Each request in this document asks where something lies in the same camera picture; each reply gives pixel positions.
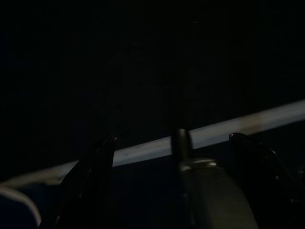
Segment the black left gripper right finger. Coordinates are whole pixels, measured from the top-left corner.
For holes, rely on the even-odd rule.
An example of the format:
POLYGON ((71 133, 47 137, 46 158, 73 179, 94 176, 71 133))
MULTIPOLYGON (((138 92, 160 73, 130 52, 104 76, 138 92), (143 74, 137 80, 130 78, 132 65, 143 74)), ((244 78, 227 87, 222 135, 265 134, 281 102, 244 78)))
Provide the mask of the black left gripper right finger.
POLYGON ((239 181, 261 229, 303 229, 305 187, 266 144, 242 133, 229 141, 238 164, 239 181))

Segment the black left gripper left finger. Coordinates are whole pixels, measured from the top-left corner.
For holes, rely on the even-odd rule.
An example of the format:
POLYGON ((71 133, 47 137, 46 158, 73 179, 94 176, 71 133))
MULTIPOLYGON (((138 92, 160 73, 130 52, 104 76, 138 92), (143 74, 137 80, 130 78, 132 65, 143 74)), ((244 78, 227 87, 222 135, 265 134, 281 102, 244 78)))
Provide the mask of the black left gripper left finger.
POLYGON ((113 135, 98 139, 68 172, 41 229, 97 229, 106 225, 116 143, 113 135))

